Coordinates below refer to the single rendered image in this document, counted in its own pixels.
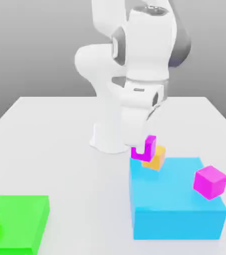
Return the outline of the large cyan box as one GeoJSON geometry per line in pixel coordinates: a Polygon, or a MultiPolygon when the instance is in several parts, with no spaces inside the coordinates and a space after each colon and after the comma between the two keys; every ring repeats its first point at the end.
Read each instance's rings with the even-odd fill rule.
{"type": "Polygon", "coordinates": [[[168,157],[160,171],[130,159],[129,194],[136,240],[218,240],[226,219],[221,197],[193,189],[198,157],[168,157]]]}

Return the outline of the small orange cube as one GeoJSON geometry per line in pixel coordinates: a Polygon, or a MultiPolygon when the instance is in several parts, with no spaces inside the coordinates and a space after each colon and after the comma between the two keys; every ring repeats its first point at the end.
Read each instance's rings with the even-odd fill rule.
{"type": "Polygon", "coordinates": [[[165,161],[166,148],[163,146],[156,146],[155,155],[150,162],[142,162],[142,166],[159,171],[165,161]]]}

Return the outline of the small magenta cube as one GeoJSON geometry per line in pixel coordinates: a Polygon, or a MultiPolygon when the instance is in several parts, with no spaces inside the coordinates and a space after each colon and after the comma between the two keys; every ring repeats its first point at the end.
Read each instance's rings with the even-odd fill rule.
{"type": "Polygon", "coordinates": [[[140,154],[136,151],[135,147],[131,148],[131,158],[140,160],[140,161],[145,161],[145,162],[150,162],[156,152],[156,136],[155,135],[149,135],[147,136],[145,140],[145,147],[144,147],[144,153],[140,154]]]}
{"type": "Polygon", "coordinates": [[[226,174],[212,165],[195,172],[193,189],[208,200],[220,196],[226,187],[226,174]]]}

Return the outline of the large green box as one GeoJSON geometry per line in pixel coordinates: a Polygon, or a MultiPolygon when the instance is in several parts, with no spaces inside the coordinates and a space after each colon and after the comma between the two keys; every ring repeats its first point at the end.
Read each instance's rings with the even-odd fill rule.
{"type": "Polygon", "coordinates": [[[47,195],[0,195],[0,255],[37,255],[49,212],[47,195]]]}

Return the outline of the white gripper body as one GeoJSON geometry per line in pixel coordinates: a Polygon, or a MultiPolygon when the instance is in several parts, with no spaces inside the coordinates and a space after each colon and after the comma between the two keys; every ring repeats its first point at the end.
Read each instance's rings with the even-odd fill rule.
{"type": "Polygon", "coordinates": [[[140,108],[122,108],[122,133],[124,143],[137,147],[146,139],[147,111],[140,108]]]}

